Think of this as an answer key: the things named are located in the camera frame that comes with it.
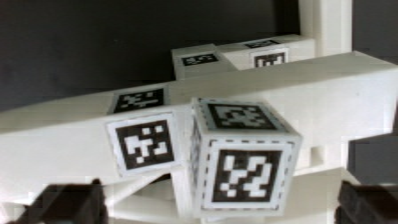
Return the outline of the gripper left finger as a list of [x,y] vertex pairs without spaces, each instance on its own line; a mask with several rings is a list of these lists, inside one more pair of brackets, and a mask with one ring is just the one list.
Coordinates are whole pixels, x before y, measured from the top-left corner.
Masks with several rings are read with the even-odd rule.
[[101,181],[51,184],[16,220],[16,224],[108,224]]

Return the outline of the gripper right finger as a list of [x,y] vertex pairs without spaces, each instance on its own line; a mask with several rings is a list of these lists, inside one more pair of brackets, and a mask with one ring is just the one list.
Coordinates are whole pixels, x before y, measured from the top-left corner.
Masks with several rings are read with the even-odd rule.
[[398,224],[398,185],[341,182],[334,224]]

